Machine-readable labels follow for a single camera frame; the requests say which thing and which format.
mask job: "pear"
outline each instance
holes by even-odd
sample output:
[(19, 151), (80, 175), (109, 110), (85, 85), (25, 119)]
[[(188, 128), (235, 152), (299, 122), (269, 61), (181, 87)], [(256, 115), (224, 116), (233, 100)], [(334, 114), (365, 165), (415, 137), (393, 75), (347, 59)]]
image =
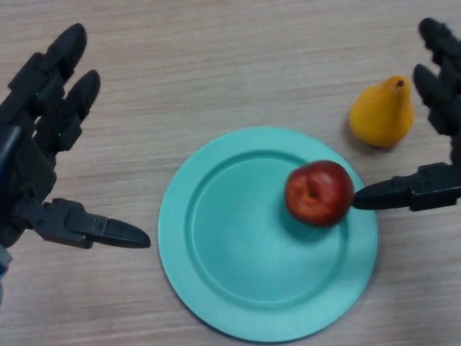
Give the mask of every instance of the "pear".
[(349, 114), (352, 133), (371, 146), (390, 148), (409, 132), (414, 120), (411, 84), (391, 76), (366, 88)]

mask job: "red apple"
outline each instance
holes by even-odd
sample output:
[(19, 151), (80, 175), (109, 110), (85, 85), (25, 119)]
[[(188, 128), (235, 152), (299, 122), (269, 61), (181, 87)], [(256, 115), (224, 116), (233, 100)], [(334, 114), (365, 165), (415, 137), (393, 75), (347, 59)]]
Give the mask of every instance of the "red apple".
[(354, 185), (346, 170), (333, 161), (316, 161), (293, 171), (285, 185), (291, 214), (311, 226), (327, 227), (347, 213)]

